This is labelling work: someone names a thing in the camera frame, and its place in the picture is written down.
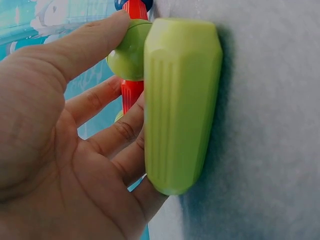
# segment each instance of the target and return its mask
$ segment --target toy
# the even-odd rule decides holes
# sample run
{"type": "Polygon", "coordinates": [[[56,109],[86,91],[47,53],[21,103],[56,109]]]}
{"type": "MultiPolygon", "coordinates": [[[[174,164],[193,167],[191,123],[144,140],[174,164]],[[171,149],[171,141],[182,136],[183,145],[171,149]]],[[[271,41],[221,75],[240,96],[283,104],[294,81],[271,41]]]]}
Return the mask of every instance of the toy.
{"type": "Polygon", "coordinates": [[[122,111],[118,113],[116,121],[126,114],[144,90],[144,42],[151,28],[147,9],[142,0],[127,0],[120,3],[129,13],[132,22],[121,44],[106,57],[110,69],[123,79],[122,111]]]}
{"type": "Polygon", "coordinates": [[[146,173],[165,195],[185,193],[201,174],[222,57],[215,25],[183,18],[157,18],[153,24],[132,20],[108,56],[116,75],[144,77],[146,173]]]}
{"type": "MultiPolygon", "coordinates": [[[[123,6],[126,2],[128,2],[128,0],[114,0],[115,9],[116,10],[123,9],[123,6]]],[[[145,4],[146,11],[149,12],[153,5],[153,0],[142,0],[142,2],[145,4]]]]}

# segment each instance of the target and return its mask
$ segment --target lime green grip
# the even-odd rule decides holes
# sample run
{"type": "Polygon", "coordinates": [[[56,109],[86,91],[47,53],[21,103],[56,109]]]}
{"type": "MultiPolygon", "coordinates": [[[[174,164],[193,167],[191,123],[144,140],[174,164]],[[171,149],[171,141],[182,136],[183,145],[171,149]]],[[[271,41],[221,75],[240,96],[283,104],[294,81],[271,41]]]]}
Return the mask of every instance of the lime green grip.
{"type": "Polygon", "coordinates": [[[211,22],[157,18],[145,40],[146,173],[165,195],[183,194],[201,174],[222,58],[211,22]]]}

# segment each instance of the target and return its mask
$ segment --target textured wall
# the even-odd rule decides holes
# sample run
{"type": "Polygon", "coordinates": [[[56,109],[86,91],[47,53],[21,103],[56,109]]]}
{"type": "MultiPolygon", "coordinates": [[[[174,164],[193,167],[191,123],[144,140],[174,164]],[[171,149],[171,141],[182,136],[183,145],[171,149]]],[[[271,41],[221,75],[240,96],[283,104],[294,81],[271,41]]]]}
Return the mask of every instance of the textured wall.
{"type": "Polygon", "coordinates": [[[203,174],[151,239],[320,239],[319,1],[156,0],[154,15],[216,23],[225,58],[203,174]]]}

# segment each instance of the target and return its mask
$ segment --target green ball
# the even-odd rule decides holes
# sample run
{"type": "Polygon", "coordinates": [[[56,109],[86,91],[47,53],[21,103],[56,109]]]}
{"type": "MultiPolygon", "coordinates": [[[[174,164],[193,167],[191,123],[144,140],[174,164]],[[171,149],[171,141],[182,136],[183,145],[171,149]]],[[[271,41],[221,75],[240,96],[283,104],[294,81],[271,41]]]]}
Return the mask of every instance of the green ball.
{"type": "Polygon", "coordinates": [[[124,80],[141,81],[144,77],[145,40],[152,23],[133,19],[120,45],[107,57],[111,71],[124,80]]]}

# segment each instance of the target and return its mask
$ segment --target red plastic rod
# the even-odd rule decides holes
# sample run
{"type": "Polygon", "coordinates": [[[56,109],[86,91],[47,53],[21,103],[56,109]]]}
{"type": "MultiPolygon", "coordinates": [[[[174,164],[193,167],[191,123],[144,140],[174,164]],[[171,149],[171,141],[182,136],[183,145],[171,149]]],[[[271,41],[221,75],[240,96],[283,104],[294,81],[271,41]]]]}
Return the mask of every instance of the red plastic rod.
{"type": "Polygon", "coordinates": [[[122,109],[123,114],[136,103],[142,92],[144,91],[144,81],[128,81],[122,80],[122,109]]]}
{"type": "Polygon", "coordinates": [[[122,9],[129,13],[131,19],[148,20],[146,5],[141,0],[129,0],[122,9]]]}

